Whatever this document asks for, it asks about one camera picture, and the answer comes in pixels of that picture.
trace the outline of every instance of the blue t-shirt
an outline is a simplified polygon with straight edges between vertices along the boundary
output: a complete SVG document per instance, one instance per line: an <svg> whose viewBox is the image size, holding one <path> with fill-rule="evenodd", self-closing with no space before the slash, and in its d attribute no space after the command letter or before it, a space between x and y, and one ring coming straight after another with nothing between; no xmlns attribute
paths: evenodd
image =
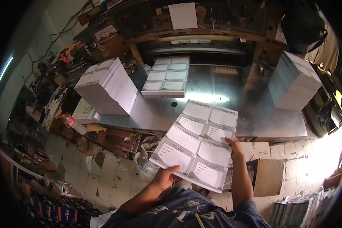
<svg viewBox="0 0 342 228"><path fill-rule="evenodd" d="M200 227L197 213L205 227L266 227L267 222L257 212L253 201L244 201L232 212L226 212L192 189L170 189L157 207L132 216L118 210L111 215L103 228L112 227Z"/></svg>

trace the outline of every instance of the yellow pencil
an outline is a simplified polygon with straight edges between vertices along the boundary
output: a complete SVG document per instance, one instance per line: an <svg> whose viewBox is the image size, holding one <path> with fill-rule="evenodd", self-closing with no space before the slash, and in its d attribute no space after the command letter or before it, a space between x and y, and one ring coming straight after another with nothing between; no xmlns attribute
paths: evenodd
<svg viewBox="0 0 342 228"><path fill-rule="evenodd" d="M203 225L203 223L201 222L201 220L200 220L200 218L199 218L198 213L195 213L195 217L196 217L196 219L198 220L200 227L201 227L201 228L205 228L205 226Z"/></svg>

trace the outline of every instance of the printed sheet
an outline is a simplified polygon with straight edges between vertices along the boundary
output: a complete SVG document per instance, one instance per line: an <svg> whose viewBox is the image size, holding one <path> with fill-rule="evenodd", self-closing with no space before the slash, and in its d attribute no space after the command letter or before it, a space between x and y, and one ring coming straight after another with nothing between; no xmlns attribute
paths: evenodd
<svg viewBox="0 0 342 228"><path fill-rule="evenodd" d="M224 137L236 135L238 112L188 100L150 161L162 168L180 165L175 175L222 193L231 148Z"/></svg>

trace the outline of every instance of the plastic bottle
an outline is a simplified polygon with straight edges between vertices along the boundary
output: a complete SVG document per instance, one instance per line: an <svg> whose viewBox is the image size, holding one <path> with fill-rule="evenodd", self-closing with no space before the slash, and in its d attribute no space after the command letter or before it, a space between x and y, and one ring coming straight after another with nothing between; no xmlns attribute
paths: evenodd
<svg viewBox="0 0 342 228"><path fill-rule="evenodd" d="M86 133L86 127L78 122L75 121L75 119L69 115L69 114L62 114L62 117L64 118L64 121L66 124L73 129L75 129L78 133L80 134L85 134Z"/></svg>

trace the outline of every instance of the wall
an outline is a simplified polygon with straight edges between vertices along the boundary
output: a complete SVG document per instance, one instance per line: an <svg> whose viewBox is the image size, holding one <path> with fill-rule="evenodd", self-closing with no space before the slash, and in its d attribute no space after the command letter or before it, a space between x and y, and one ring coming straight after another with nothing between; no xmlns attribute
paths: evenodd
<svg viewBox="0 0 342 228"><path fill-rule="evenodd" d="M28 53L33 61L42 57L50 46L51 41L57 37L57 35L53 35L50 38L50 34L59 33L70 17L77 13L86 2L86 0L38 0L33 3L33 6L29 8L23 17L5 55L8 60L14 54L13 61L0 82L0 132L2 136L6 135L8 120L20 90L23 85L29 87L36 79L34 74L30 74L32 71L32 61ZM93 0L93 4L97 6L100 4L100 1ZM85 9L85 12L90 9L92 9L91 5ZM66 30L75 21L76 18L66 27ZM77 22L72 30L67 33L65 32L53 43L50 51L56 53L72 44L73 37L86 27L87 25L81 26ZM47 63L46 59L48 58L43 58L41 61ZM38 72L38 63L33 65L34 72Z"/></svg>

